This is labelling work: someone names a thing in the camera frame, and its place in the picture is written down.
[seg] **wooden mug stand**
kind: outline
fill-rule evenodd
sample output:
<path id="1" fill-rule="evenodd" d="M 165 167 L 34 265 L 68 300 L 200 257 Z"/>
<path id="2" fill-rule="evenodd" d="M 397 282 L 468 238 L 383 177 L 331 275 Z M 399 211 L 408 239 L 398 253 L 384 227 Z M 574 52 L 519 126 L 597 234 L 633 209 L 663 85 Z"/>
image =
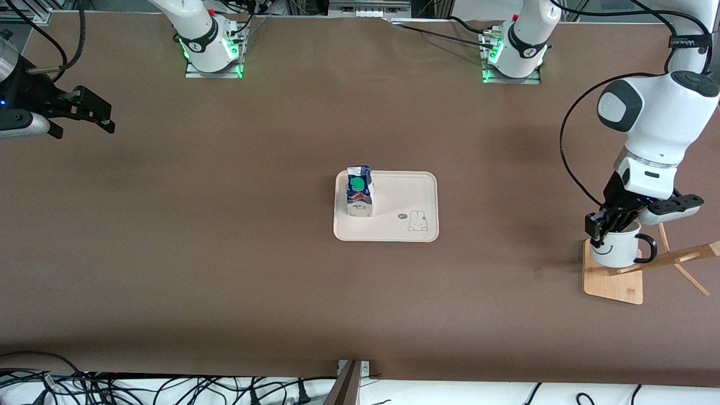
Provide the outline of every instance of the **wooden mug stand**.
<path id="1" fill-rule="evenodd" d="M 665 227 L 662 223 L 658 226 L 665 253 L 658 254 L 650 263 L 634 264 L 623 269 L 604 267 L 595 262 L 590 257 L 590 241 L 586 240 L 582 247 L 582 290 L 589 295 L 639 305 L 642 304 L 643 270 L 672 265 L 705 296 L 710 295 L 680 264 L 720 256 L 720 241 L 672 252 L 667 243 Z"/>

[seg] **white tray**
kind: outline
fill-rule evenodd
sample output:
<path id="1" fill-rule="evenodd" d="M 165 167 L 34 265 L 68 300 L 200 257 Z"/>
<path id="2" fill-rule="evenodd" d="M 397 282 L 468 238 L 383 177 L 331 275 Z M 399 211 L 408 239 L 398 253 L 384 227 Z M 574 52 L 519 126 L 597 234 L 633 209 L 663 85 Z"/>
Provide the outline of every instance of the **white tray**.
<path id="1" fill-rule="evenodd" d="M 348 172 L 335 178 L 333 232 L 341 241 L 432 242 L 440 231 L 438 185 L 428 172 L 371 172 L 372 217 L 348 215 Z"/>

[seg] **metal frame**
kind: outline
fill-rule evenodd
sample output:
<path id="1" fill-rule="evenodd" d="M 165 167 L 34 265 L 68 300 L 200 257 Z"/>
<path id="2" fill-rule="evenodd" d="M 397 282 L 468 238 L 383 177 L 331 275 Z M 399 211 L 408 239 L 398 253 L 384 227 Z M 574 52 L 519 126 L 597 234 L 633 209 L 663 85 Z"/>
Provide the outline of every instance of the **metal frame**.
<path id="1" fill-rule="evenodd" d="M 370 363 L 361 360 L 340 360 L 340 376 L 330 389 L 323 405 L 357 405 L 360 380 L 368 377 Z"/>
<path id="2" fill-rule="evenodd" d="M 0 4 L 11 1 L 15 7 L 32 19 L 37 25 L 46 26 L 50 23 L 53 10 L 72 10 L 76 0 L 2 0 Z M 0 13 L 2 22 L 22 22 L 22 19 L 11 9 Z"/>

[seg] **plug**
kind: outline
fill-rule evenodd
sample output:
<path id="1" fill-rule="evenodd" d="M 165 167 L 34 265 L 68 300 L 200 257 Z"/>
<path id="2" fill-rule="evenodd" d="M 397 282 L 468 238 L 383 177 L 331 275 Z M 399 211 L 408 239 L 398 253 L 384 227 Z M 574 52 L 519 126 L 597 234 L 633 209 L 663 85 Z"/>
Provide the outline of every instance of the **plug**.
<path id="1" fill-rule="evenodd" d="M 299 378 L 297 379 L 297 392 L 298 405 L 307 404 L 308 402 L 312 401 L 312 398 L 310 398 L 305 391 L 305 384 Z"/>
<path id="2" fill-rule="evenodd" d="M 250 391 L 250 405 L 260 405 L 258 394 L 255 393 L 255 389 Z"/>
<path id="3" fill-rule="evenodd" d="M 32 402 L 32 405 L 44 405 L 46 396 L 48 396 L 48 390 L 44 389 L 42 390 L 40 395 L 38 395 L 37 398 Z"/>

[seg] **wooden base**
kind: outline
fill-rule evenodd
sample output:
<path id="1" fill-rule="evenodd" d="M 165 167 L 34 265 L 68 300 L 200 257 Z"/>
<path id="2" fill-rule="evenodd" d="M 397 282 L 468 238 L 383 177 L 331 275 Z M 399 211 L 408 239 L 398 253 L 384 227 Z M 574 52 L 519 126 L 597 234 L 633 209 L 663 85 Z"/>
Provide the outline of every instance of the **wooden base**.
<path id="1" fill-rule="evenodd" d="M 582 245 L 582 290 L 586 294 L 624 303 L 642 304 L 642 271 L 610 275 L 590 258 L 590 241 Z"/>

